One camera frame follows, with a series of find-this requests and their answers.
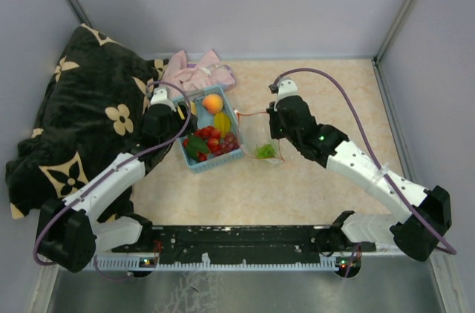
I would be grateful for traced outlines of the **green grape bunch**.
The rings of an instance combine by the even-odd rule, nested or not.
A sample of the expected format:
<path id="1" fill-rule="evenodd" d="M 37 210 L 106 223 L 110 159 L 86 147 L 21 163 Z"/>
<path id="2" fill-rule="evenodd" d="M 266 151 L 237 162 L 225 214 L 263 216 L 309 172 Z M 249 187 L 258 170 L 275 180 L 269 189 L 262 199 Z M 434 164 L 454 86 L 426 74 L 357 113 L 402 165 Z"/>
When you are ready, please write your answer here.
<path id="1" fill-rule="evenodd" d="M 274 159 L 276 158 L 276 150 L 270 143 L 257 146 L 255 149 L 255 157 L 257 159 Z"/>

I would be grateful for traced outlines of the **clear zip top bag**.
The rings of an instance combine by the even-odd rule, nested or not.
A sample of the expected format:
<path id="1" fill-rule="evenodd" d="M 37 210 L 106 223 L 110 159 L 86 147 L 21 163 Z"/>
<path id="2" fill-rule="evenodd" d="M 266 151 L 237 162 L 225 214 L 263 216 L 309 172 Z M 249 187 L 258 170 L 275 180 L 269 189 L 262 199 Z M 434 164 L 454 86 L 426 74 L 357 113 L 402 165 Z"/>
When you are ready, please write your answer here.
<path id="1" fill-rule="evenodd" d="M 257 159 L 255 157 L 256 147 L 270 143 L 277 152 L 276 158 L 258 160 L 267 161 L 275 165 L 284 161 L 281 154 L 280 141 L 271 137 L 270 116 L 266 111 L 241 113 L 235 110 L 235 114 L 237 116 L 238 131 L 243 140 L 243 142 L 240 142 L 240 148 L 247 157 Z"/>

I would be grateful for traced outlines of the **red strawberry bunch with leaves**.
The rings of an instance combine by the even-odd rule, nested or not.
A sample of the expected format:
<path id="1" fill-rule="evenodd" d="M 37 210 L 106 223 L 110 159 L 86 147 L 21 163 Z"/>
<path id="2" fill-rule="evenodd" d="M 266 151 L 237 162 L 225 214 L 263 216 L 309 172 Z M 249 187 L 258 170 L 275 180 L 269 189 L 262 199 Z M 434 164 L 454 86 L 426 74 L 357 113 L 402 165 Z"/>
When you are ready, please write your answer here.
<path id="1" fill-rule="evenodd" d="M 189 159 L 195 162 L 205 162 L 211 157 L 222 153 L 221 132 L 212 127 L 199 128 L 183 140 L 183 149 Z"/>

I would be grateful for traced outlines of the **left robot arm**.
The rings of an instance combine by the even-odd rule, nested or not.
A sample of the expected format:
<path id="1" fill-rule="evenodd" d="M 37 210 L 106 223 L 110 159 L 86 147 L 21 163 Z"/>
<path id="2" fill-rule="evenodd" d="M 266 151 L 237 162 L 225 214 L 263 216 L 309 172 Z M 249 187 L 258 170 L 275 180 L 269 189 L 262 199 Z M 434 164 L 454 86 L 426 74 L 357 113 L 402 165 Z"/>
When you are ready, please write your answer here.
<path id="1" fill-rule="evenodd" d="M 72 273 L 83 270 L 110 250 L 146 251 L 153 246 L 150 220 L 129 211 L 110 222 L 103 213 L 149 174 L 181 137 L 193 133 L 197 117 L 189 102 L 160 101 L 145 113 L 140 139 L 75 194 L 49 200 L 40 210 L 33 259 L 41 266 L 59 265 Z"/>

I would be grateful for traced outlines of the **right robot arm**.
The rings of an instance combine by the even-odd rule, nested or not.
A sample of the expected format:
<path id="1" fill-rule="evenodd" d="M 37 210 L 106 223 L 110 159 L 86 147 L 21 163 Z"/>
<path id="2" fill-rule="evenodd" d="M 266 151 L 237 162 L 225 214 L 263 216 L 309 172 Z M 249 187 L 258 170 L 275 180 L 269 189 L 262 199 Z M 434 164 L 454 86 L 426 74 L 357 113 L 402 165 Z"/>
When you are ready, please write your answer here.
<path id="1" fill-rule="evenodd" d="M 305 159 L 349 179 L 389 210 L 348 214 L 331 233 L 336 248 L 394 244 L 414 260 L 429 258 L 452 224 L 450 194 L 444 188 L 427 189 L 377 166 L 345 133 L 317 123 L 300 96 L 270 102 L 266 112 L 272 138 L 287 139 Z"/>

